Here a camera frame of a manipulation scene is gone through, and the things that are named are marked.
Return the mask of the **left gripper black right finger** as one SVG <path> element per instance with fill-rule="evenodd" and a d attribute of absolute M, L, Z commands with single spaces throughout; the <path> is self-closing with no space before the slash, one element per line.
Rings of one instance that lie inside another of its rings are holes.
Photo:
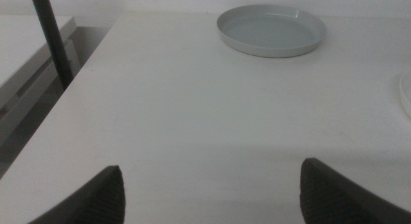
<path fill-rule="evenodd" d="M 306 223 L 410 224 L 410 212 L 366 190 L 316 158 L 301 165 L 299 202 Z"/>

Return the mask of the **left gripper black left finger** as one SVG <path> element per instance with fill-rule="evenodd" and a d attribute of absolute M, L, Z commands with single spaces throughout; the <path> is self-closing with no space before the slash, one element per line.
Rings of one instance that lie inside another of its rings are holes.
<path fill-rule="evenodd" d="M 117 224 L 125 221 L 125 188 L 119 166 L 107 166 L 32 223 Z"/>

